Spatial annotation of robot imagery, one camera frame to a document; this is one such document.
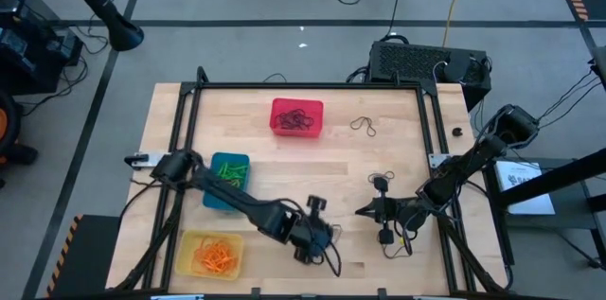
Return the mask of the black equipment rack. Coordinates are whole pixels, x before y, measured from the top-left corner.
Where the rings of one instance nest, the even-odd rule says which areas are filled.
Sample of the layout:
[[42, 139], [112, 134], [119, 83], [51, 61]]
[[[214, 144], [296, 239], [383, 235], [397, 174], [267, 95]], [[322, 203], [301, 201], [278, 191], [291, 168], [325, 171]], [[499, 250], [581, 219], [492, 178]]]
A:
[[0, 89], [20, 95], [57, 90], [78, 63], [83, 41], [43, 0], [0, 0]]

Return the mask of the white printed paper sheet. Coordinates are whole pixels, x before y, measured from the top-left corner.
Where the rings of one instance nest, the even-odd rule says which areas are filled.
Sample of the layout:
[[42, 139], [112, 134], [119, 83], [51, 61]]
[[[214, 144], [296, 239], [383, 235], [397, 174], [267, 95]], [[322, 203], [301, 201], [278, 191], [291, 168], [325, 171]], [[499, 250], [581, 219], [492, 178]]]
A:
[[[540, 177], [543, 172], [536, 161], [516, 162], [508, 160], [497, 161], [494, 165], [497, 183], [501, 192], [515, 189], [530, 180]], [[525, 186], [522, 191], [525, 197], [522, 201], [507, 206], [511, 215], [521, 216], [552, 216], [556, 214], [549, 194], [537, 194]]]

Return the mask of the black orange wheeled device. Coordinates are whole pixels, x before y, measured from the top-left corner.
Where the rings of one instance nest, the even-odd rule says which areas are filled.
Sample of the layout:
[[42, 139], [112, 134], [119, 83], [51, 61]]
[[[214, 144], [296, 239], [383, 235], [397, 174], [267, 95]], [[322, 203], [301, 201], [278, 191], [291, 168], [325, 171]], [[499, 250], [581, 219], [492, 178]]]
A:
[[38, 151], [18, 142], [23, 107], [0, 89], [0, 166], [7, 163], [32, 165]]

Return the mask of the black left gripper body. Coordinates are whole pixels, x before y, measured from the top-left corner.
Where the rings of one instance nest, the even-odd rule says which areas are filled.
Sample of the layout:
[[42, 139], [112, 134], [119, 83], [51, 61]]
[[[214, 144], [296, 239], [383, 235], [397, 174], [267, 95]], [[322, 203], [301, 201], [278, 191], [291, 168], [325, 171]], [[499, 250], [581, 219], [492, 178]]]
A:
[[311, 212], [298, 209], [298, 219], [291, 230], [289, 239], [295, 247], [294, 259], [301, 263], [322, 263], [324, 253], [332, 242], [332, 227], [320, 218], [320, 212], [326, 209], [327, 200], [310, 195], [307, 206]]

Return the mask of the black metal beam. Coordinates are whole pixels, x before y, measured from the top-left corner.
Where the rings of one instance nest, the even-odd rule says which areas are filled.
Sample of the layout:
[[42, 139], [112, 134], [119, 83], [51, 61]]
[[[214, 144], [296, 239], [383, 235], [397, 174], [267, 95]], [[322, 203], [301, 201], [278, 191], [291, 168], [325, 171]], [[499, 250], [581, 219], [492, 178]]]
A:
[[548, 194], [603, 173], [606, 173], [606, 148], [550, 170], [515, 189], [501, 192], [496, 198], [496, 203], [500, 207], [507, 207], [512, 203], [522, 201], [525, 198], [522, 195], [525, 186], [529, 186], [531, 191], [539, 195]]

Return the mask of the teal plastic basket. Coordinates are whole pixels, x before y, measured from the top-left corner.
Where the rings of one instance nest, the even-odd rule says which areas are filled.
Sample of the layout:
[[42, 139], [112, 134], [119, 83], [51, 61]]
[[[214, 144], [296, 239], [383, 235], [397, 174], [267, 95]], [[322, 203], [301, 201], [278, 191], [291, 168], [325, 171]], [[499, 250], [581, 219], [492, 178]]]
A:
[[[248, 188], [248, 180], [250, 174], [250, 158], [246, 154], [241, 153], [229, 153], [229, 152], [216, 152], [213, 154], [211, 159], [210, 169], [219, 177], [219, 170], [223, 163], [228, 163], [229, 165], [243, 165], [247, 164], [247, 185], [244, 189], [238, 188], [240, 191], [247, 191]], [[220, 200], [212, 194], [205, 193], [203, 196], [202, 204], [211, 209], [221, 210], [233, 212], [235, 208], [229, 205], [228, 203]]]

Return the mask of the black computer case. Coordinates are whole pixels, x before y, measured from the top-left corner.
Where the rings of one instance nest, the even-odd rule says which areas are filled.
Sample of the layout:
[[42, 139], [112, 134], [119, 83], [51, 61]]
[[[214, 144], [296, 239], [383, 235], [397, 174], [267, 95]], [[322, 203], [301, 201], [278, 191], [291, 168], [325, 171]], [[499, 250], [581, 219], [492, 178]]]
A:
[[365, 81], [415, 82], [432, 97], [437, 86], [462, 87], [468, 110], [473, 109], [491, 90], [491, 58], [484, 51], [471, 49], [375, 42], [370, 49]]

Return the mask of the yellow plastic basket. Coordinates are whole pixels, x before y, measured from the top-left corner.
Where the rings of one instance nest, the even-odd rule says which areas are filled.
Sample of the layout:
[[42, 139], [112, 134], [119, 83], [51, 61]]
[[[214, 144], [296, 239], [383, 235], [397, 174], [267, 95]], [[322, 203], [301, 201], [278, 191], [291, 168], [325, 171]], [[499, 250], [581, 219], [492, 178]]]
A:
[[[209, 244], [216, 242], [218, 239], [229, 239], [233, 242], [235, 248], [235, 255], [238, 259], [236, 267], [233, 269], [231, 274], [196, 274], [191, 269], [192, 259], [195, 251], [200, 247], [202, 243]], [[226, 234], [212, 231], [201, 231], [201, 230], [186, 230], [181, 238], [181, 243], [175, 258], [174, 271], [180, 275], [195, 276], [219, 279], [225, 281], [235, 280], [241, 270], [242, 256], [243, 256], [243, 238], [239, 235]]]

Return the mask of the red plastic basket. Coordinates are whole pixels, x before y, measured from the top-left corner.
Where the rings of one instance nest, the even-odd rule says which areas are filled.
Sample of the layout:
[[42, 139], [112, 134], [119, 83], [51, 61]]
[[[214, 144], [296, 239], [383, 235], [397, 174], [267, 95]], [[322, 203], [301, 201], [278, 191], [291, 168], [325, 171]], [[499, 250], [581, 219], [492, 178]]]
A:
[[[288, 131], [275, 128], [275, 116], [291, 110], [302, 109], [314, 119], [307, 131]], [[274, 135], [317, 138], [323, 129], [324, 103], [320, 100], [277, 97], [272, 102], [269, 126]]]

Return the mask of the grey box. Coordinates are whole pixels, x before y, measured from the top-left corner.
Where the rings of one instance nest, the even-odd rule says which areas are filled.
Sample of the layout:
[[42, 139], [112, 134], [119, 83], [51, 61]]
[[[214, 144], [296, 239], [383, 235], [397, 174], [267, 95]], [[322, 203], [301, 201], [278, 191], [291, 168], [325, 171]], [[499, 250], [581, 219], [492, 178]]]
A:
[[606, 91], [606, 45], [593, 47], [591, 55], [592, 59], [588, 61], [590, 68], [599, 78], [603, 89]]

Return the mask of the dark grey side shelf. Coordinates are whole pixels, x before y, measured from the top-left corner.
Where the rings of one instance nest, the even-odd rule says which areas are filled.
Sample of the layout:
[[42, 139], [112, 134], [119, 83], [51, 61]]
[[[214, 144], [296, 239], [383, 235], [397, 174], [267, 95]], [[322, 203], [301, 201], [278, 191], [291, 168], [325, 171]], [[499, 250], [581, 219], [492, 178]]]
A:
[[570, 162], [569, 159], [505, 158], [483, 169], [497, 237], [508, 266], [515, 264], [508, 234], [510, 227], [544, 229], [557, 235], [560, 235], [563, 229], [580, 229], [590, 232], [597, 256], [588, 255], [577, 245], [572, 248], [587, 259], [590, 267], [606, 270], [606, 233], [600, 229], [597, 216], [599, 212], [606, 210], [606, 203], [601, 204], [598, 196], [592, 197], [585, 182], [579, 181], [529, 201], [510, 205], [505, 210], [496, 204], [502, 191]]

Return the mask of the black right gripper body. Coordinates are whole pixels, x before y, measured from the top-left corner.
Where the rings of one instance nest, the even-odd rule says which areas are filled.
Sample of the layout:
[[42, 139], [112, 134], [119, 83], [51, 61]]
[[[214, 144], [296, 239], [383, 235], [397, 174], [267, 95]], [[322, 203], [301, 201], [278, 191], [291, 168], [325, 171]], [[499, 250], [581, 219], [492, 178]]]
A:
[[394, 242], [394, 231], [397, 231], [402, 243], [407, 243], [407, 221], [408, 214], [403, 202], [398, 199], [388, 198], [388, 180], [383, 176], [372, 178], [375, 189], [379, 192], [379, 197], [375, 200], [375, 221], [382, 228], [379, 231], [379, 242], [381, 244], [392, 244]]

